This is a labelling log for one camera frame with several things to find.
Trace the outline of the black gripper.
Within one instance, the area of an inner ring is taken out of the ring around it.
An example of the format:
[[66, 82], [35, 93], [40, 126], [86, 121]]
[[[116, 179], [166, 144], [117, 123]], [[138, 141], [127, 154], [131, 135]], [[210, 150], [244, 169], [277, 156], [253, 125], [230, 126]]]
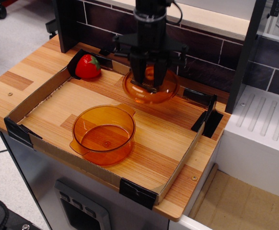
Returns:
[[143, 83], [147, 63], [154, 63], [153, 86], [158, 88], [170, 65], [186, 64], [188, 46], [169, 37], [166, 14], [134, 14], [134, 18], [136, 33], [114, 36], [115, 54], [128, 58], [133, 80], [138, 84]]

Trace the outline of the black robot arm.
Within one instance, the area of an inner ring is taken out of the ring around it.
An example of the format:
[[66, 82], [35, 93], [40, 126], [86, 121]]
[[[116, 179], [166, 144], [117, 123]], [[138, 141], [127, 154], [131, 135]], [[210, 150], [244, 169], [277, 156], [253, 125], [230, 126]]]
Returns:
[[133, 11], [137, 21], [134, 34], [116, 35], [115, 55], [130, 61], [131, 82], [151, 91], [163, 84], [167, 69], [172, 65], [185, 65], [189, 47], [166, 32], [167, 7], [173, 0], [138, 0]]

